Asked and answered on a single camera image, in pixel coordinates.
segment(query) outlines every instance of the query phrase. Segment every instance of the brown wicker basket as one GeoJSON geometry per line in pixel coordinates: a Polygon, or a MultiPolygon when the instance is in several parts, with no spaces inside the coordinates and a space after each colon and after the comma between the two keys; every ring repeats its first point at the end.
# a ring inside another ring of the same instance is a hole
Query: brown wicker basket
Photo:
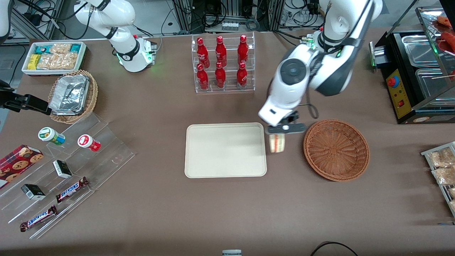
{"type": "MultiPolygon", "coordinates": [[[[84,75],[90,79],[90,84],[89,84],[89,89],[87,92],[87,99],[86,99],[86,104],[85,104],[85,110],[79,116],[57,116],[57,115],[51,114],[51,119],[56,122],[74,124],[77,120],[79,120],[83,117],[89,116],[93,112],[93,109],[95,108],[96,97],[98,97],[98,85],[96,84],[95,79],[89,72],[84,71],[84,70],[70,72],[63,76],[67,77],[67,76],[75,76],[75,75],[84,75]]],[[[47,97],[48,102],[51,102],[52,95],[54,94],[56,85],[57,85],[57,81],[54,83],[54,86],[52,87],[51,92],[50,92],[49,96],[47,97]]]]}
{"type": "Polygon", "coordinates": [[[308,129],[303,152],[318,174],[333,181],[358,178],[370,159],[363,135],[354,126],[335,119],[319,121],[308,129]]]}

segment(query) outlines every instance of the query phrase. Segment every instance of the clear acrylic bottle rack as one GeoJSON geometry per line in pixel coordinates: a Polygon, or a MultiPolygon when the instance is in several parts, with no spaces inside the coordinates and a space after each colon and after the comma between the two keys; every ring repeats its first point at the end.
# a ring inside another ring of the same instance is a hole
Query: clear acrylic bottle rack
{"type": "Polygon", "coordinates": [[[194,72],[194,84],[196,88],[196,93],[210,93],[210,92],[253,92],[256,88],[256,80],[255,80],[255,42],[254,42],[254,33],[227,33],[227,34],[207,34],[207,35],[198,35],[192,36],[191,38],[191,53],[193,58],[193,72],[194,72]],[[216,86],[215,80],[215,70],[216,70],[216,63],[217,57],[215,55],[215,48],[217,47],[217,36],[223,36],[224,45],[226,46],[227,52],[227,65],[224,67],[226,71],[226,86],[223,89],[218,88],[216,86]],[[247,45],[248,45],[248,61],[246,63],[246,70],[248,72],[247,76],[247,85],[245,89],[238,89],[237,88],[237,70],[238,70],[238,62],[237,62],[237,48],[240,43],[240,36],[246,35],[247,36],[247,45]],[[197,81],[197,68],[196,65],[199,63],[199,59],[197,58],[197,43],[196,39],[201,37],[204,39],[204,45],[208,50],[208,59],[210,61],[210,67],[205,69],[208,74],[208,85],[209,88],[207,91],[202,91],[199,87],[199,83],[197,81]]]}

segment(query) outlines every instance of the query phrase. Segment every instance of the brown tablecloth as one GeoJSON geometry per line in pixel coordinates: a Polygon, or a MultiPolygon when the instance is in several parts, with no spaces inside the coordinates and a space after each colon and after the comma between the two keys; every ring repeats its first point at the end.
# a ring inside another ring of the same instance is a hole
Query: brown tablecloth
{"type": "MultiPolygon", "coordinates": [[[[107,40],[86,41],[84,69],[99,86],[95,112],[137,155],[38,240],[2,216],[0,255],[199,256],[235,248],[245,256],[309,255],[323,241],[345,243],[359,255],[453,255],[455,228],[437,226],[452,220],[450,212],[420,152],[454,141],[455,126],[396,124],[380,72],[367,68],[368,42],[384,31],[369,30],[343,93],[310,92],[320,120],[347,121],[369,143],[367,171],[347,183],[310,169],[303,134],[288,135],[284,153],[267,154],[263,177],[184,174],[189,125],[262,122],[257,112],[267,85],[290,47],[273,33],[255,33],[256,92],[249,95],[196,95],[191,36],[164,38],[156,64],[140,73],[121,67],[107,40]]],[[[24,75],[19,93],[47,98],[55,79],[24,75]]],[[[304,107],[300,113],[305,124],[315,122],[304,107]]],[[[21,143],[44,147],[37,138],[44,126],[66,128],[40,113],[10,112],[0,155],[21,143]]]]}

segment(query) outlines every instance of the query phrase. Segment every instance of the metal pan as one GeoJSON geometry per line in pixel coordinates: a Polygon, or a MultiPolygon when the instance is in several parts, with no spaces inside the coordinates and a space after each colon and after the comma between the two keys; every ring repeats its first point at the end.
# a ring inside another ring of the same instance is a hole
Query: metal pan
{"type": "Polygon", "coordinates": [[[414,67],[438,67],[435,54],[426,36],[404,36],[401,41],[411,65],[414,67]]]}
{"type": "MultiPolygon", "coordinates": [[[[415,75],[425,98],[439,93],[447,86],[447,82],[443,78],[431,79],[432,77],[443,76],[440,68],[421,68],[415,72],[415,75]]],[[[430,104],[436,106],[455,105],[455,87],[441,94],[435,100],[431,101],[430,104]]]]}

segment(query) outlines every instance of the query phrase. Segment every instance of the red bottle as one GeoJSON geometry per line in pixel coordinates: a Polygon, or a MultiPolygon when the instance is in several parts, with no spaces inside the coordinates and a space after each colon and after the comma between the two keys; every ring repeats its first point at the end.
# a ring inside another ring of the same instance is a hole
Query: red bottle
{"type": "Polygon", "coordinates": [[[241,62],[247,63],[248,61],[248,45],[247,45],[247,36],[241,35],[240,36],[240,44],[237,48],[237,55],[238,55],[238,63],[240,65],[241,62]]]}
{"type": "Polygon", "coordinates": [[[207,72],[204,70],[204,66],[201,63],[197,64],[197,82],[199,83],[199,87],[201,90],[206,91],[208,90],[208,75],[207,72]]]}
{"type": "Polygon", "coordinates": [[[239,69],[237,70],[237,88],[240,90],[245,89],[247,86],[247,75],[248,72],[245,69],[245,63],[241,62],[239,66],[239,69]]]}
{"type": "Polygon", "coordinates": [[[204,45],[204,40],[202,38],[198,38],[197,40],[197,57],[199,62],[204,65],[204,68],[210,67],[210,61],[208,60],[208,51],[204,45]]]}
{"type": "Polygon", "coordinates": [[[217,48],[215,49],[215,53],[217,55],[217,61],[221,62],[223,67],[225,67],[228,63],[228,57],[222,36],[217,36],[217,48]]]}
{"type": "Polygon", "coordinates": [[[220,61],[217,62],[217,70],[215,71],[215,77],[217,79],[217,86],[223,89],[226,85],[226,72],[223,69],[223,65],[220,61]]]}

